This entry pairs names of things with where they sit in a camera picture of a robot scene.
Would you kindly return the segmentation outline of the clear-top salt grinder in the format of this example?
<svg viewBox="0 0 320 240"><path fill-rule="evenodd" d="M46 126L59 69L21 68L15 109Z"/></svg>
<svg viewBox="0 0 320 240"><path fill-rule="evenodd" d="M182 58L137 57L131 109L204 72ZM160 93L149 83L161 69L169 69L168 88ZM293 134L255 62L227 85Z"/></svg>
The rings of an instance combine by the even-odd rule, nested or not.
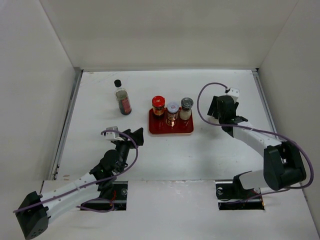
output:
<svg viewBox="0 0 320 240"><path fill-rule="evenodd" d="M190 119L192 115L192 107L194 105L194 101L190 97L184 97L180 103L181 103L181 110L179 113L179 117L183 121L187 121Z"/></svg>

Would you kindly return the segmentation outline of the small white-lid spice jar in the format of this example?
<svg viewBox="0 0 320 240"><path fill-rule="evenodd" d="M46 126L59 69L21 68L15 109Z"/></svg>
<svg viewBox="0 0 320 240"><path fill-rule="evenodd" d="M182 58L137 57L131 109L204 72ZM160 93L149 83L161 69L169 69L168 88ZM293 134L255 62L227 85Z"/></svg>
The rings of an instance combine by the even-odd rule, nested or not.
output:
<svg viewBox="0 0 320 240"><path fill-rule="evenodd" d="M179 114L179 105L176 102L169 102L167 105L166 123L169 126L174 126Z"/></svg>

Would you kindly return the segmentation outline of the red-lid chili sauce jar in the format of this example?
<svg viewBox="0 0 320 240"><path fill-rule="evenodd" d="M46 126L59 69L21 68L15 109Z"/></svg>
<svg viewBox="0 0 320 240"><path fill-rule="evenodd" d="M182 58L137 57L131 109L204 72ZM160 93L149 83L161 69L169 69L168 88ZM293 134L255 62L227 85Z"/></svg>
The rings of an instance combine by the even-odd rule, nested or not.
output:
<svg viewBox="0 0 320 240"><path fill-rule="evenodd" d="M151 100L153 116L157 119L161 119L165 112L166 100L161 95L156 95Z"/></svg>

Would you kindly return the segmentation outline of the tall dark sauce bottle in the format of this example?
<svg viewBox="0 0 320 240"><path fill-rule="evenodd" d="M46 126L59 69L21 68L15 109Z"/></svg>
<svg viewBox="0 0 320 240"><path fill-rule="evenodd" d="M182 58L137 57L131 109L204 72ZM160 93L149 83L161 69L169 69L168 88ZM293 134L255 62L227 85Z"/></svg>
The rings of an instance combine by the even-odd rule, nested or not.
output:
<svg viewBox="0 0 320 240"><path fill-rule="evenodd" d="M114 81L116 87L115 97L118 102L118 107L123 115L129 115L132 112L132 107L129 100L128 92L122 87L122 82L119 79Z"/></svg>

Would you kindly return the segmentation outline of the black-cap white powder jar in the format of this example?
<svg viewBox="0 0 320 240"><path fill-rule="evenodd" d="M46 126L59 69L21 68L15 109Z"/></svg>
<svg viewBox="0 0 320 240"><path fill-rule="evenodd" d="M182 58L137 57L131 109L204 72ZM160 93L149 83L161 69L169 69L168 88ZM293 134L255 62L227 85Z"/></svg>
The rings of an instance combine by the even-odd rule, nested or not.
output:
<svg viewBox="0 0 320 240"><path fill-rule="evenodd" d="M216 118L214 118L213 116L210 116L210 117L208 118L208 121L209 121L210 123L212 123L212 124L219 124L219 120L216 119Z"/></svg>

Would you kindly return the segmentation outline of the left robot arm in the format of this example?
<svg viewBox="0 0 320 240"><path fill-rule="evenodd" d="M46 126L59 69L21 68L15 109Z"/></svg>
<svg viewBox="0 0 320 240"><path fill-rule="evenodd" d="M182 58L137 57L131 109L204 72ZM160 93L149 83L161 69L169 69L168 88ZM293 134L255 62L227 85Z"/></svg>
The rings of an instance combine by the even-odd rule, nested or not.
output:
<svg viewBox="0 0 320 240"><path fill-rule="evenodd" d="M117 177L127 172L130 150L137 151L144 144L144 129L127 129L120 132L116 126L101 132L107 141L115 145L89 172L60 188L38 194L29 193L18 209L14 210L23 236L32 240L41 235L55 219L88 201L108 199Z"/></svg>

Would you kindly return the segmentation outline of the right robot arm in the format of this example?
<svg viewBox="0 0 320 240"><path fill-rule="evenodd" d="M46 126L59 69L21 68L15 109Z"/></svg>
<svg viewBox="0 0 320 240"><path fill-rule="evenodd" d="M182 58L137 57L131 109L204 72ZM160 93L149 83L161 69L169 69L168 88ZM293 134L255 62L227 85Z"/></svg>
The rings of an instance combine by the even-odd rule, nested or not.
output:
<svg viewBox="0 0 320 240"><path fill-rule="evenodd" d="M261 171L240 174L239 181L232 185L233 194L238 198L245 197L254 187L253 180L274 191L304 181L307 174L298 147L288 140L273 138L270 133L255 131L245 117L237 115L238 105L229 95L214 96L207 112L218 120L224 132L247 144L263 159Z"/></svg>

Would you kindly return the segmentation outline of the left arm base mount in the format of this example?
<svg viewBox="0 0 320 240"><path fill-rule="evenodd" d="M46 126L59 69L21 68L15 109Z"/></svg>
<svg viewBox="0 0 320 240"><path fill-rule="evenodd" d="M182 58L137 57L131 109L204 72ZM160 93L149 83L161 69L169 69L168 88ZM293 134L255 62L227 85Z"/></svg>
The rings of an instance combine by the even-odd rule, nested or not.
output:
<svg viewBox="0 0 320 240"><path fill-rule="evenodd" d="M128 187L128 181L115 181L107 190L103 190L99 197L84 202L77 208L95 213L126 211Z"/></svg>

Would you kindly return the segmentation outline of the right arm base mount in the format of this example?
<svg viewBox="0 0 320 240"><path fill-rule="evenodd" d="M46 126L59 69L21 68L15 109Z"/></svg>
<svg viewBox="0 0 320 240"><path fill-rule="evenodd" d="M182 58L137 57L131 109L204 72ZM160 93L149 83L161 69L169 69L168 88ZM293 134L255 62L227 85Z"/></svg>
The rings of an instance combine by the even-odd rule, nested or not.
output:
<svg viewBox="0 0 320 240"><path fill-rule="evenodd" d="M215 182L216 198L220 211L264 210L264 201L260 196L261 189L244 189L240 177L217 180Z"/></svg>

